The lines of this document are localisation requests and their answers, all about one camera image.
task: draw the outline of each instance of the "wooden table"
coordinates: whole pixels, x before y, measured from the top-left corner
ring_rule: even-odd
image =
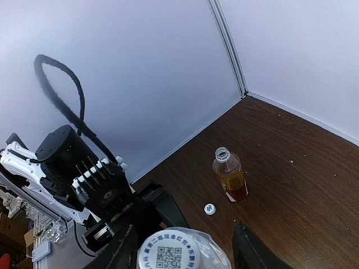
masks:
[[[219,146],[242,159],[244,202],[230,203],[212,171]],[[358,177],[357,146],[246,97],[135,186],[161,183],[231,260],[233,230],[243,221],[294,268],[359,268]],[[209,202],[213,216],[203,212]]]

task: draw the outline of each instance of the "bottle cap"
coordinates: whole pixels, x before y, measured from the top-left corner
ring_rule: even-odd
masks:
[[[204,207],[204,212],[209,216],[213,215],[215,213],[215,211],[216,211],[216,208],[215,208],[214,204],[212,204],[212,203],[208,203]]]
[[[198,269],[201,253],[196,242],[182,231],[165,229],[144,241],[138,255],[140,269]]]

